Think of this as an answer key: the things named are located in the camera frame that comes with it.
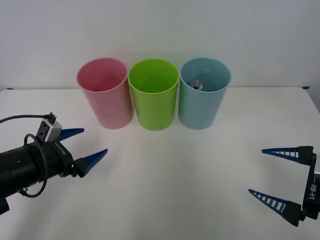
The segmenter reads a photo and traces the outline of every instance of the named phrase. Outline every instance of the white table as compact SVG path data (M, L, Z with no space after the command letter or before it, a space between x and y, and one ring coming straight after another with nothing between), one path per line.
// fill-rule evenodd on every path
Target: white table
M35 199L10 196L1 240L320 237L318 220L294 227L248 192L302 203L309 167L261 153L303 145L320 153L320 114L301 88L228 88L210 128L190 130L176 117L162 131L142 128L136 116L122 129L104 129L78 89L0 93L0 119L50 111L64 128L85 128L62 142L75 159L109 152L85 178L51 178ZM39 124L0 124L0 152L21 146Z

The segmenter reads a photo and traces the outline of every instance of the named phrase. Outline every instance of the white wall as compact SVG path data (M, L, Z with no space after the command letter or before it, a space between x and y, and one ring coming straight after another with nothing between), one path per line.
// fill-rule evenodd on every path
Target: white wall
M104 56L129 68L210 56L229 66L233 86L311 86L312 95L319 11L319 0L2 0L0 88L74 88L78 69Z

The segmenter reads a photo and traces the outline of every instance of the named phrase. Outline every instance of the blue cup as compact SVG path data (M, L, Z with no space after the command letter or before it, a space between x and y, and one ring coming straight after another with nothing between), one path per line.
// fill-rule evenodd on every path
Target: blue cup
M212 58L194 58L180 71L178 117L189 129L206 129L213 123L231 72L226 65Z

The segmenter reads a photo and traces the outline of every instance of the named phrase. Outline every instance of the can lid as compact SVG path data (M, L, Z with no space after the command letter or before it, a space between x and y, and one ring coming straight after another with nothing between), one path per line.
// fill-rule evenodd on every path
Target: can lid
M195 90L201 91L204 88L204 84L200 80L192 80L190 82L190 87Z

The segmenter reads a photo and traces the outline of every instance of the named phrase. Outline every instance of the plastic cup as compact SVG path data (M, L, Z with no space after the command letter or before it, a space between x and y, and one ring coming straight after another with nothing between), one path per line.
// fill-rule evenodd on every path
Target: plastic cup
M167 128L175 117L178 69L169 61L146 59L128 75L139 123L148 130Z
M127 76L125 64L111 57L92 60L77 74L98 122L107 129L122 128L134 116Z
M181 68L178 117L190 129L205 129L213 123L231 72L222 62L194 58Z

